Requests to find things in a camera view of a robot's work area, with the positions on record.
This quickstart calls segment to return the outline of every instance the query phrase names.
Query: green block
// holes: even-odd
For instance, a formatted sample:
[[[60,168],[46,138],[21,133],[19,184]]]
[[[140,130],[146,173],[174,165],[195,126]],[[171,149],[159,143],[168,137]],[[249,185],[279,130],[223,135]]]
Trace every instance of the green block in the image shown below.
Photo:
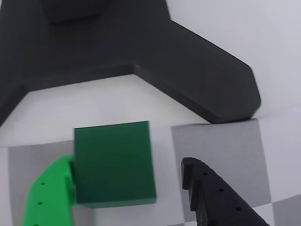
[[[156,202],[147,121],[74,130],[76,201],[89,208]]]

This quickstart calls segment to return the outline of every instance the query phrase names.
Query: white wall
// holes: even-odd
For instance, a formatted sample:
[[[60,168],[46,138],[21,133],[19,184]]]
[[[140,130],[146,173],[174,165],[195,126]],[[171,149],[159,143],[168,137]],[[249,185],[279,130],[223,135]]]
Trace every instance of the white wall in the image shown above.
[[[257,115],[301,106],[301,1],[167,0],[172,20],[251,66]]]

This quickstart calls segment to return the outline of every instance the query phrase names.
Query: white square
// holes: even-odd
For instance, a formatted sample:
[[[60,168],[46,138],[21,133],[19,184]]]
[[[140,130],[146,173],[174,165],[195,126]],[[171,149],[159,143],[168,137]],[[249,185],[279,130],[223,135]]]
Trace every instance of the white square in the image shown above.
[[[198,224],[197,224],[196,221],[186,222],[184,225],[185,225],[185,226],[198,226]]]
[[[259,119],[272,202],[301,194],[301,111]]]
[[[255,208],[253,208],[253,210],[255,210],[255,212],[259,216],[261,216],[261,218],[264,219],[265,222],[267,222],[270,226],[275,225],[272,203],[255,207]]]

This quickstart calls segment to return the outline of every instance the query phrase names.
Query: green cube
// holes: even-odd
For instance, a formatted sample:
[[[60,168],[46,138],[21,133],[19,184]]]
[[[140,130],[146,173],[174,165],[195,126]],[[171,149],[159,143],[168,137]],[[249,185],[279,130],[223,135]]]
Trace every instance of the green cube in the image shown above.
[[[156,202],[147,121],[74,130],[76,200],[89,208]]]

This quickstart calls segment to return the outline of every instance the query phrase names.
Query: gray square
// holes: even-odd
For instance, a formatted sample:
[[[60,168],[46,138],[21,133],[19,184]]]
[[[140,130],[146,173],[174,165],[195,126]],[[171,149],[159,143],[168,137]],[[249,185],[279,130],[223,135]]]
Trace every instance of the gray square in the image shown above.
[[[62,155],[73,154],[73,141],[11,147],[8,149],[8,173],[13,225],[20,225],[27,194],[33,182]],[[92,226],[93,210],[79,205],[73,208],[75,226]]]
[[[176,126],[172,134],[180,182],[182,158],[195,157],[215,170],[251,207],[271,202],[257,120]],[[185,222],[195,220],[186,199],[182,192]]]
[[[275,226],[301,225],[301,195],[273,203]]]

